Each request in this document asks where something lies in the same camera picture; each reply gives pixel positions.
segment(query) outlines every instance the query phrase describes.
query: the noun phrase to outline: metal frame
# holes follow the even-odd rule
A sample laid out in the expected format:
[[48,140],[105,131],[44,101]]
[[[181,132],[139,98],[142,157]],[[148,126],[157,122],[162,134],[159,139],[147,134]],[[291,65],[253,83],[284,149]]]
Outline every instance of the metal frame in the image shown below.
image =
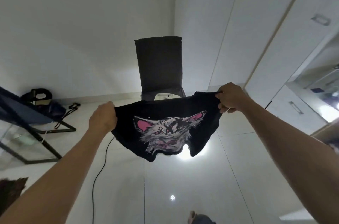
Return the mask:
[[[31,108],[32,110],[39,112],[35,106],[26,103],[24,101],[21,100],[20,97],[16,96],[15,94],[3,89],[0,87],[0,95],[4,95],[8,98],[11,98],[25,106],[28,106],[29,108]],[[49,130],[49,131],[41,131],[39,129],[33,128],[31,127],[28,123],[26,123],[7,103],[5,103],[3,101],[3,99],[0,97],[0,106],[2,107],[3,110],[5,110],[7,112],[7,114],[11,115],[11,117],[14,118],[15,120],[15,125],[20,126],[22,128],[24,128],[25,130],[28,131],[28,133],[30,133],[36,140],[38,140],[48,151],[50,151],[56,158],[52,158],[52,159],[44,159],[44,160],[27,160],[24,157],[22,157],[20,154],[18,154],[17,152],[15,152],[14,150],[12,150],[11,148],[9,148],[8,146],[6,146],[5,144],[3,144],[2,142],[0,142],[0,148],[4,149],[6,152],[8,152],[9,154],[11,154],[12,156],[14,156],[15,158],[17,158],[18,160],[20,160],[21,162],[25,163],[25,164],[34,164],[34,163],[45,163],[45,162],[57,162],[59,159],[62,158],[62,156],[49,144],[47,143],[39,134],[45,134],[45,133],[59,133],[59,132],[74,132],[77,129],[74,128],[73,126],[65,123],[64,121],[55,118],[54,116],[50,115],[50,114],[44,114],[39,112],[40,114],[52,119],[55,122],[59,122],[62,125],[66,126],[67,129],[60,129],[60,130]]]

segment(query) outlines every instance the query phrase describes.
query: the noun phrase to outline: cat print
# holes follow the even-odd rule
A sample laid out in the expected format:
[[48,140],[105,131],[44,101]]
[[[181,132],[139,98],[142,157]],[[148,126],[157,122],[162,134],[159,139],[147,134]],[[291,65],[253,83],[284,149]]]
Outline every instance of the cat print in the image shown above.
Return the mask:
[[191,137],[189,130],[196,128],[207,111],[185,118],[169,117],[163,120],[148,120],[134,116],[134,127],[142,134],[140,141],[148,143],[146,151],[158,150],[175,153],[181,150]]

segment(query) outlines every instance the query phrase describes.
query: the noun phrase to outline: forearm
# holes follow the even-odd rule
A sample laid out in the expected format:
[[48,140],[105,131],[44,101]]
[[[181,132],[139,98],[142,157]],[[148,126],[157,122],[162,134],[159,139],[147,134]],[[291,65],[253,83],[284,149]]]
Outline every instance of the forearm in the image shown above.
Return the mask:
[[11,205],[0,218],[0,224],[65,223],[105,134],[88,130],[59,162]]
[[339,156],[252,100],[241,110],[304,206],[319,223],[339,222]]

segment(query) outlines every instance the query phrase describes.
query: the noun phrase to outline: black t-shirt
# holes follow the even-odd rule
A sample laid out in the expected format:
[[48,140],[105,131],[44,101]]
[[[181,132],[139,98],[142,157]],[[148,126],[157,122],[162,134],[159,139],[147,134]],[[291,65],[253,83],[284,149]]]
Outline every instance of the black t-shirt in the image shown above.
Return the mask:
[[139,101],[115,107],[116,139],[136,155],[153,162],[156,154],[178,154],[184,144],[197,155],[219,126],[215,93],[196,92],[191,97]]

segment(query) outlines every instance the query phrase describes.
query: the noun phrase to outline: cat face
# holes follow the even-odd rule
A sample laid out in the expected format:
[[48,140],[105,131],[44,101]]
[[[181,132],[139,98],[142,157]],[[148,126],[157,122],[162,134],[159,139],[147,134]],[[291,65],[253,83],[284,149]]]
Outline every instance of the cat face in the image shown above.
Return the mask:
[[189,129],[197,127],[205,113],[202,111],[186,118],[172,117],[158,121],[134,116],[134,126],[142,134],[140,141],[148,143],[148,153],[154,154],[157,150],[177,152],[191,136]]

